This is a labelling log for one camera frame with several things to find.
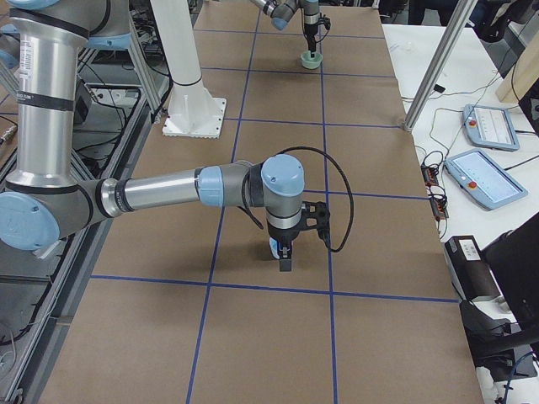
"white table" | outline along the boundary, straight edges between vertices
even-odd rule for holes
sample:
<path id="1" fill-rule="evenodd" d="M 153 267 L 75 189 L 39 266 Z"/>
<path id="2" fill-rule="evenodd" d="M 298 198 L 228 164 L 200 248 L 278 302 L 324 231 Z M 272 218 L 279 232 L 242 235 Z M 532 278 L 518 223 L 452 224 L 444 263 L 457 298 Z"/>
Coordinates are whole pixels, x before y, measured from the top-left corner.
<path id="1" fill-rule="evenodd" d="M 383 28 L 404 99 L 404 106 L 408 110 L 410 105 L 408 98 L 413 98 L 417 92 L 444 29 L 407 25 L 384 25 Z M 462 110 L 466 104 L 475 104 L 480 98 L 481 101 L 478 105 L 505 108 L 515 106 L 514 104 L 502 104 L 498 101 L 495 91 L 502 82 L 501 78 L 498 77 L 496 67 L 473 30 L 464 29 L 437 83 L 446 88 L 445 94 L 469 93 L 489 83 L 492 85 L 486 91 L 481 89 L 472 94 L 446 95 L 438 99 L 431 99 L 414 127 L 413 135 L 416 146 L 423 147 L 427 152 L 440 150 L 446 154 L 446 150 L 442 146 L 429 138 L 435 111 L 438 108 Z M 520 108 L 511 109 L 510 113 L 516 130 L 532 130 Z M 438 141 L 450 146 L 455 140 L 449 156 L 474 148 L 467 140 L 463 130 L 460 130 L 462 113 L 439 110 L 434 126 L 432 133 Z M 512 166 L 539 154 L 539 138 L 537 136 L 526 134 L 518 136 L 519 151 L 484 150 L 501 167 Z M 420 162 L 423 160 L 423 156 L 424 153 L 418 149 Z M 432 163 L 439 160 L 440 155 L 437 155 L 427 162 Z M 486 211 L 477 205 L 447 173 L 444 173 L 442 180 L 449 202 L 449 220 L 446 221 L 448 227 L 442 241 L 445 242 L 451 236 L 472 234 L 479 247 L 483 248 L 505 231 L 520 226 L 539 211 L 538 173 L 539 159 L 511 170 L 510 174 L 528 190 L 529 194 L 524 199 L 492 211 Z M 442 231 L 446 224 L 441 223 L 440 229 Z M 483 308 L 493 316 L 511 318 L 494 305 L 486 305 Z M 497 384 L 499 391 L 503 391 L 503 384 Z M 509 395 L 508 404 L 539 403 L 539 378 L 514 380 L 511 386 L 515 389 Z"/>

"white pillar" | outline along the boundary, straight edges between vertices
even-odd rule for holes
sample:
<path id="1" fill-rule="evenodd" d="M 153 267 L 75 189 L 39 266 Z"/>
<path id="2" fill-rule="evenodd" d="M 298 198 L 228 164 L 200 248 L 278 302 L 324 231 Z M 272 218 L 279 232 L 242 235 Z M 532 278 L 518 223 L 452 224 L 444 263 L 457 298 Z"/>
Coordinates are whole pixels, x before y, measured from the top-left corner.
<path id="1" fill-rule="evenodd" d="M 151 0 L 174 80 L 163 134 L 219 137 L 227 101 L 205 89 L 187 0 Z"/>

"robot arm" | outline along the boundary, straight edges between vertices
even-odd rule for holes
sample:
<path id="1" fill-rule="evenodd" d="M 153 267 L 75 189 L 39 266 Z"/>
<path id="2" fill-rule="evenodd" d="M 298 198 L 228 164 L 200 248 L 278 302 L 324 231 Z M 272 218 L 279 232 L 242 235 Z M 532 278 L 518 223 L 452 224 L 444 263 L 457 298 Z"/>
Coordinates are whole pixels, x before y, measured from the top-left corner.
<path id="1" fill-rule="evenodd" d="M 146 208 L 200 201 L 209 206 L 265 207 L 269 235 L 276 241 L 280 270 L 291 270 L 292 242 L 301 231 L 318 230 L 329 243 L 326 205 L 302 200 L 303 167 L 280 154 L 264 163 L 235 162 L 152 178 L 108 178 L 77 185 L 64 194 L 0 194 L 0 238 L 11 247 L 34 250 L 86 226 Z M 314 219 L 315 225 L 308 225 Z"/>
<path id="2" fill-rule="evenodd" d="M 78 183 L 70 174 L 77 49 L 92 41 L 125 46 L 127 0 L 9 0 L 20 33 L 19 147 L 0 194 L 0 239 L 35 250 L 133 210 L 199 200 L 212 206 L 265 207 L 281 270 L 291 269 L 292 241 L 318 230 L 329 242 L 323 203 L 302 201 L 302 165 L 278 155 L 155 178 Z"/>
<path id="3" fill-rule="evenodd" d="M 251 0 L 251 3 L 270 16 L 271 23 L 278 30 L 285 29 L 300 8 L 303 12 L 303 34 L 310 53 L 307 56 L 311 60 L 316 57 L 318 26 L 324 25 L 326 30 L 331 28 L 329 18 L 320 14 L 318 0 L 285 0 L 283 3 L 277 3 L 275 0 Z"/>

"cardboard table surface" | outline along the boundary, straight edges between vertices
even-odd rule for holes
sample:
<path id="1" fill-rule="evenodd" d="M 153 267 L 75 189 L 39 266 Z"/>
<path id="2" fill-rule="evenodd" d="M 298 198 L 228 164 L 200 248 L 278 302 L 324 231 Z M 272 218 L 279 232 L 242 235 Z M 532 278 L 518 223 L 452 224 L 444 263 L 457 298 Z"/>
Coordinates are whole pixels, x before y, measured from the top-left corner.
<path id="1" fill-rule="evenodd" d="M 323 66 L 306 71 L 299 16 L 278 33 L 250 4 L 205 3 L 195 38 L 205 86 L 228 99 L 221 137 L 154 125 L 134 177 L 326 149 L 354 191 L 344 251 L 304 233 L 280 274 L 267 233 L 238 209 L 124 215 L 40 402 L 482 402 L 379 18 L 323 12 Z M 349 214 L 339 176 L 295 156 L 337 244 Z"/>

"black chair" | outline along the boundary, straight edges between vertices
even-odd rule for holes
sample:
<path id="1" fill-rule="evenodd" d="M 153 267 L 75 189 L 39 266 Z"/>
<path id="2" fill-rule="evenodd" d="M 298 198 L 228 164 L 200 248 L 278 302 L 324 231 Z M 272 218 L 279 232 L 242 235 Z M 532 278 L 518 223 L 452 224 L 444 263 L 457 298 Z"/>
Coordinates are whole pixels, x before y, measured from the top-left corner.
<path id="1" fill-rule="evenodd" d="M 510 22 L 524 24 L 539 9 L 539 0 L 488 0 L 483 4 L 486 6 L 484 15 L 473 29 L 485 42 L 498 42 L 504 38 Z M 507 4 L 509 6 L 499 15 L 502 6 Z"/>

